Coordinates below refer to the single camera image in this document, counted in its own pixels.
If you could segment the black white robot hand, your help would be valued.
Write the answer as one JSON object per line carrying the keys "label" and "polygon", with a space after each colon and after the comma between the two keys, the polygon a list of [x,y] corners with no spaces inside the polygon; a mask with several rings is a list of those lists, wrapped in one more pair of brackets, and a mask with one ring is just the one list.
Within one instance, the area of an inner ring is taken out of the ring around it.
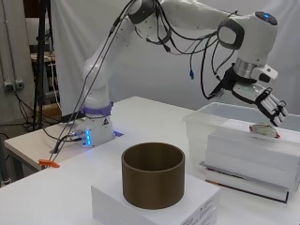
{"label": "black white robot hand", "polygon": [[255,105],[275,127],[279,127],[288,117],[286,102],[277,99],[272,94],[272,87],[263,87],[257,84],[254,79],[239,76],[233,67],[225,71],[223,79],[212,91],[211,95],[216,96],[222,90],[230,91],[239,100]]}

